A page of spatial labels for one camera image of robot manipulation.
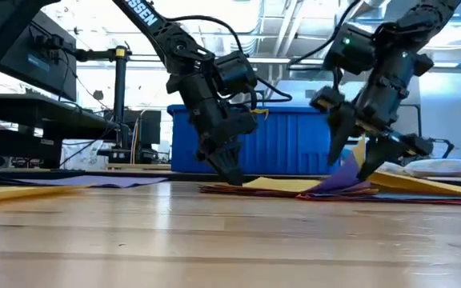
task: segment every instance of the blue storage bin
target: blue storage bin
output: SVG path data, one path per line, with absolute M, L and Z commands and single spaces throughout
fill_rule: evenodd
M 327 165 L 330 129 L 327 116 L 310 107 L 260 107 L 258 129 L 241 135 L 239 165 L 244 174 L 330 174 L 339 164 Z M 184 105 L 168 107 L 174 118 L 171 169 L 183 173 L 214 173 L 204 162 L 195 160 L 198 135 L 188 122 Z

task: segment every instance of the yellow paper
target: yellow paper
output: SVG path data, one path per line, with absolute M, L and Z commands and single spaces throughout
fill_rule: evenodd
M 85 188 L 79 186 L 52 186 L 52 187 L 12 187 L 0 186 L 0 200 L 37 196 L 41 194 L 65 193 L 72 190 Z
M 353 147 L 351 151 L 353 156 L 355 156 L 355 161 L 359 167 L 362 167 L 364 162 L 366 161 L 366 137 L 362 136 L 357 142 L 357 146 Z
M 269 179 L 257 178 L 252 182 L 244 184 L 243 187 L 254 188 L 256 190 L 277 190 L 286 192 L 303 192 L 310 188 L 319 185 L 321 182 L 318 180 L 282 180 L 282 179 Z
M 396 175 L 387 172 L 374 172 L 367 180 L 376 185 L 409 190 L 410 192 L 417 194 L 445 194 L 461 196 L 461 186 Z

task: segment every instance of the yellow clamp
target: yellow clamp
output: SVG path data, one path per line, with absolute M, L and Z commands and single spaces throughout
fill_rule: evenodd
M 254 114 L 265 114 L 266 116 L 264 117 L 264 121 L 268 119 L 268 115 L 270 114 L 270 111 L 268 109 L 255 109 L 251 111 Z
M 116 51 L 115 51 L 115 55 L 117 57 L 126 57 L 126 50 L 122 49 L 122 48 L 118 48 Z

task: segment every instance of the workbench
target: workbench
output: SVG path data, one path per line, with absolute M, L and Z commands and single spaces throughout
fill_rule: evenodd
M 461 287 L 461 206 L 199 194 L 0 203 L 0 288 Z

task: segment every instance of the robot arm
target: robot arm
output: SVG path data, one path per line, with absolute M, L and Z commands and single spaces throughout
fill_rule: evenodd
M 371 70 L 353 102 L 330 87 L 321 89 L 311 100 L 320 110 L 330 109 L 329 164 L 335 162 L 348 137 L 367 133 L 370 143 L 366 162 L 358 177 L 366 179 L 387 159 L 401 155 L 425 156 L 433 145 L 418 135 L 401 135 L 391 128 L 398 120 L 397 110 L 408 97 L 411 78 L 433 67 L 425 54 L 417 54 L 449 22 L 461 0 L 421 0 L 396 22 L 386 22 L 370 34 L 343 25 L 328 52 L 323 68 L 342 68 L 353 74 Z
M 198 159 L 230 184 L 241 185 L 238 135 L 257 123 L 249 111 L 232 110 L 218 94 L 247 93 L 257 77 L 246 56 L 233 52 L 215 59 L 176 22 L 169 22 L 145 0 L 113 0 L 149 39 L 170 79 L 168 93 L 179 92 L 199 136 Z
M 377 46 L 421 50 L 445 27 L 460 3 L 461 0 L 421 0 L 397 21 L 383 23 L 377 29 Z

